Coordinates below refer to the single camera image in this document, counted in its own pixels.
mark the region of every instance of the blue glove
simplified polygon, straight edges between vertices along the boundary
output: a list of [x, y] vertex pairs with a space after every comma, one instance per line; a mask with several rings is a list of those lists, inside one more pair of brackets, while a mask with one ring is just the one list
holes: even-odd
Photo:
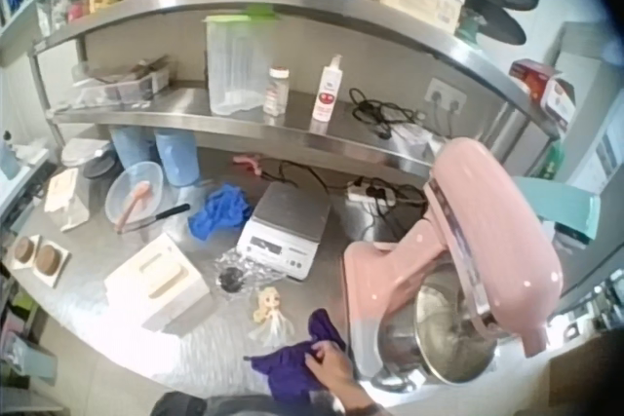
[[195, 238], [205, 241], [217, 229], [242, 228], [251, 215], [243, 190], [223, 184], [208, 196], [203, 209], [188, 218], [188, 227]]

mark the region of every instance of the power strip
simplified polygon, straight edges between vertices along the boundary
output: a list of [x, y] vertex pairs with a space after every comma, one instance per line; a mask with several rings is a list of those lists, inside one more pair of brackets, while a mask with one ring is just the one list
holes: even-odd
[[397, 204], [394, 191], [390, 188], [373, 187], [367, 182], [362, 182], [360, 185], [350, 184], [347, 188], [347, 197], [352, 202], [359, 202], [372, 206], [393, 207]]

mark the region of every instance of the brown soap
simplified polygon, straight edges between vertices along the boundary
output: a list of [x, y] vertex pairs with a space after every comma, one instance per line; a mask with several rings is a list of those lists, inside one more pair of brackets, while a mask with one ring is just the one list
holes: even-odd
[[59, 268], [60, 253], [52, 246], [43, 246], [37, 253], [37, 270], [51, 277]]
[[14, 256], [19, 262], [26, 263], [30, 259], [34, 249], [34, 242], [32, 242], [29, 238], [21, 238], [16, 244]]

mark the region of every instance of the blue cup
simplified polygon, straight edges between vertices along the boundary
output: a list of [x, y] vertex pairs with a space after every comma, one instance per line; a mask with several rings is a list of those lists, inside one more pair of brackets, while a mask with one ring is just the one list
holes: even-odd
[[137, 163], [151, 161], [150, 142], [143, 127], [114, 127], [110, 129], [110, 134], [124, 170]]
[[187, 187], [199, 180], [197, 142], [189, 131], [156, 129], [156, 146], [167, 180], [174, 187]]

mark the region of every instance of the hand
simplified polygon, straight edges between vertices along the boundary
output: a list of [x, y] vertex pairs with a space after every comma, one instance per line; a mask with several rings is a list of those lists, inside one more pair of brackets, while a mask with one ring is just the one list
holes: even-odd
[[305, 365], [310, 372], [338, 397], [345, 410], [366, 408], [374, 401], [353, 377], [353, 365], [332, 341], [312, 345], [316, 358], [305, 355]]

